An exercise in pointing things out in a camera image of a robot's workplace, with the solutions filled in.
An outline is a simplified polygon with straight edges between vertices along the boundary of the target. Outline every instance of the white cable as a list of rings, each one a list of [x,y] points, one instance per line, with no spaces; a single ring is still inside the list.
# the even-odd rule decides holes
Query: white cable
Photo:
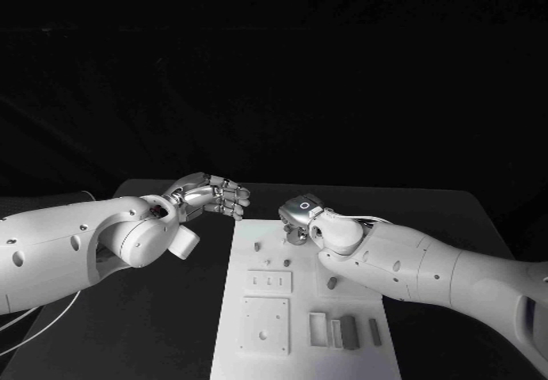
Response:
[[[376,218],[375,216],[344,216],[344,215],[340,215],[336,212],[333,212],[333,209],[330,209],[330,208],[326,208],[326,213],[329,216],[331,216],[331,217],[336,216],[337,218],[368,219],[368,220],[375,220],[376,222],[393,224],[392,222],[388,222],[385,219]]]
[[[37,307],[34,309],[30,309],[23,315],[16,317],[3,327],[0,327],[0,331],[3,331],[10,325],[17,323],[36,309]]]
[[[19,343],[14,347],[11,347],[7,351],[4,351],[3,353],[0,353],[0,356],[6,355],[8,352],[11,352],[14,349],[17,349],[29,340],[33,340],[47,329],[49,327],[52,326],[52,324],[57,321],[57,319],[63,316],[63,314],[66,313],[66,310],[69,310],[72,304],[73,304],[73,301],[76,300],[78,296],[79,296],[79,292],[76,293],[73,299],[72,299],[72,302],[69,303],[69,305],[66,306],[66,309],[63,310],[63,312],[59,314],[59,316],[53,319],[53,322],[21,343]]]

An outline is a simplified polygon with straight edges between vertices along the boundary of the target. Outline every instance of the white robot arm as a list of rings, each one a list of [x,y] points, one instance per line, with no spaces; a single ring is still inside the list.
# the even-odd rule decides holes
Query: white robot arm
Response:
[[[386,297],[448,307],[486,323],[548,377],[548,262],[457,249],[369,216],[346,217],[307,194],[280,207],[287,241],[320,247],[326,268]]]
[[[56,301],[169,250],[186,259],[199,237],[183,226],[202,211],[238,221],[249,191],[196,173],[161,196],[125,196],[23,212],[0,221],[0,314]]]

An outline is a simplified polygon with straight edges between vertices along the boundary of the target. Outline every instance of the black background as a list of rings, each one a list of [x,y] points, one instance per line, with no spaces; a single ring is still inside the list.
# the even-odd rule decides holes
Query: black background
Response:
[[[1,195],[107,198],[128,178],[197,171],[466,190],[515,257],[545,260],[545,34],[440,23],[538,24],[543,3],[356,4],[4,23]]]

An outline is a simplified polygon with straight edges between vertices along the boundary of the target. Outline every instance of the white platform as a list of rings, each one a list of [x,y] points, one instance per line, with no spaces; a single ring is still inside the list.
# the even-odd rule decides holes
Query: white platform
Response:
[[[282,245],[284,238],[281,221],[245,219],[235,223],[210,379],[401,379],[381,295],[342,278],[337,278],[337,286],[330,291],[326,283],[333,274],[317,260],[318,247],[311,240],[301,246],[287,242]],[[255,251],[255,242],[259,242],[259,252]],[[246,291],[246,271],[291,272],[291,293]],[[244,338],[254,340],[252,344],[261,344],[255,333],[262,331],[261,326],[271,326],[271,321],[255,319],[256,326],[244,321],[249,310],[245,309],[244,298],[248,297],[288,300],[284,355],[241,348]],[[326,314],[329,348],[310,346],[310,313]],[[333,348],[331,319],[343,315],[356,318],[359,349],[353,351]],[[379,327],[379,347],[372,341],[370,318],[376,319]],[[252,336],[246,337],[245,331],[251,331]]]

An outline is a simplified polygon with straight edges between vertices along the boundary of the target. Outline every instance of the gray table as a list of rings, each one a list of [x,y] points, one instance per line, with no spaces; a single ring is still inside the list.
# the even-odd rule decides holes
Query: gray table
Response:
[[[128,180],[114,196],[161,194],[173,180]],[[476,198],[466,192],[244,184],[248,219],[277,219],[277,208],[311,192],[343,215],[375,215],[458,248],[512,258]],[[85,289],[69,312],[13,356],[8,379],[209,378],[233,220],[206,213],[186,225],[200,236],[189,259],[166,253],[141,269]],[[72,296],[40,312],[33,335]],[[383,298],[402,379],[542,379],[505,338],[440,306]]]

